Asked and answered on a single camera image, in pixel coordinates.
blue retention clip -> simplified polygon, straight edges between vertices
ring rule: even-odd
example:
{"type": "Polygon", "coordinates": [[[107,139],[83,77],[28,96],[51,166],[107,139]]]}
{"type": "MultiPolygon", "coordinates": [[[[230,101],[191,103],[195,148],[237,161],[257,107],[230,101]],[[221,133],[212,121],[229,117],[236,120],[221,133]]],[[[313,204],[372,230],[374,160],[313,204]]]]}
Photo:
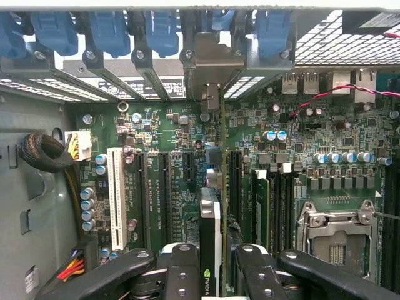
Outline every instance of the blue retention clip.
{"type": "Polygon", "coordinates": [[[146,11],[147,45],[161,58],[178,53],[176,11],[146,11]]]}
{"type": "Polygon", "coordinates": [[[32,12],[31,22],[36,38],[43,46],[61,56],[78,53],[78,35],[69,12],[32,12]]]}
{"type": "Polygon", "coordinates": [[[222,9],[216,9],[212,12],[212,30],[228,31],[231,25],[235,10],[230,9],[223,14],[222,9]]]}
{"type": "Polygon", "coordinates": [[[131,53],[131,39],[122,11],[89,13],[94,44],[113,58],[131,53]]]}
{"type": "Polygon", "coordinates": [[[268,11],[268,16],[266,16],[265,10],[258,10],[255,30],[260,57],[268,58],[286,50],[290,15],[290,11],[274,10],[268,11]]]}
{"type": "Polygon", "coordinates": [[[22,27],[9,12],[0,12],[0,56],[10,59],[26,56],[22,27]]]}

pci slot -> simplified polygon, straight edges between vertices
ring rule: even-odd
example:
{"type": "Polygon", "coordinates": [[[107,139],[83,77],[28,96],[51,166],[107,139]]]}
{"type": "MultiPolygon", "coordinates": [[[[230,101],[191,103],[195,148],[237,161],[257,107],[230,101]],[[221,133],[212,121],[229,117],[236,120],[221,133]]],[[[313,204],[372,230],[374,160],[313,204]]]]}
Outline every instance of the pci slot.
{"type": "Polygon", "coordinates": [[[236,222],[241,226],[243,216],[242,200],[242,152],[229,153],[229,207],[236,222]]]}
{"type": "Polygon", "coordinates": [[[158,154],[161,241],[163,245],[173,241],[173,207],[171,203],[171,157],[168,152],[158,154]]]}
{"type": "Polygon", "coordinates": [[[136,186],[139,191],[139,199],[142,213],[142,236],[144,247],[151,249],[150,243],[150,206],[148,189],[148,162],[145,153],[135,154],[135,170],[137,174],[136,186]]]}
{"type": "Polygon", "coordinates": [[[107,149],[112,250],[123,250],[128,242],[123,149],[107,149]]]}

